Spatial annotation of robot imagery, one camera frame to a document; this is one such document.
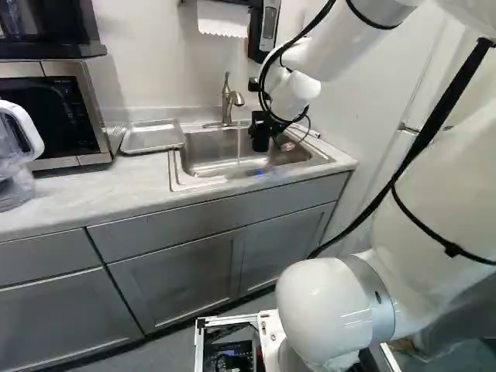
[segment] gray cabinet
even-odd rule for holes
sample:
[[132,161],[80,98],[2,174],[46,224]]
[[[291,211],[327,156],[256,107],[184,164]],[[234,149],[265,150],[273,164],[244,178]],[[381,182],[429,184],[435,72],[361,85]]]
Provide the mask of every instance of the gray cabinet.
[[350,173],[88,227],[107,263],[338,200]]
[[334,203],[257,223],[245,230],[240,293],[273,284],[282,271],[317,247]]
[[83,229],[0,243],[0,287],[100,265]]
[[0,370],[34,370],[141,337],[103,268],[0,289]]
[[237,296],[243,229],[109,265],[145,332]]

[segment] blender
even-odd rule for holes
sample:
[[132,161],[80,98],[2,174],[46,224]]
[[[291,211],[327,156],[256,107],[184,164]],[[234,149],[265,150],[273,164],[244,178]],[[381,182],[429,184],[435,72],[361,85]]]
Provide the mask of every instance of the blender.
[[45,150],[24,108],[0,100],[0,212],[34,197],[34,178],[26,164]]

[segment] gray countertop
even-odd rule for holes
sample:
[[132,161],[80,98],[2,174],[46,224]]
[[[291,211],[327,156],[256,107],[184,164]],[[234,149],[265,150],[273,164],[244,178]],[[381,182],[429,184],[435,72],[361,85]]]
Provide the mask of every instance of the gray countertop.
[[183,207],[343,171],[357,162],[329,144],[309,139],[336,162],[283,175],[231,180],[215,187],[171,191],[168,154],[117,157],[98,171],[73,170],[36,179],[36,197],[0,213],[0,242]]

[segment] electronic device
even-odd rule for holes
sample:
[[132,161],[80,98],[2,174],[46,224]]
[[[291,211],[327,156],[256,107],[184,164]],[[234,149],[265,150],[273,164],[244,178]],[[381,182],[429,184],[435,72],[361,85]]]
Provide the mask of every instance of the electronic device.
[[105,54],[91,0],[0,0],[0,59]]
[[203,358],[204,372],[254,372],[251,340],[205,345]]
[[33,119],[45,151],[30,169],[112,162],[127,118],[112,58],[0,64],[0,97]]
[[26,164],[43,151],[43,141],[26,110],[0,100],[0,212],[34,196],[34,179]]
[[276,46],[281,0],[251,1],[248,57],[262,64]]

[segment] faucet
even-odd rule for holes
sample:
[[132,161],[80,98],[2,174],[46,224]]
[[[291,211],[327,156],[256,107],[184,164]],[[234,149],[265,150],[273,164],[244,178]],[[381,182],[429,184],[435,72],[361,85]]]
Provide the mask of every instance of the faucet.
[[233,118],[231,116],[233,105],[236,107],[241,107],[245,104],[245,98],[238,91],[231,91],[229,87],[229,75],[226,72],[226,77],[224,80],[224,87],[222,88],[222,123],[230,126],[233,124]]

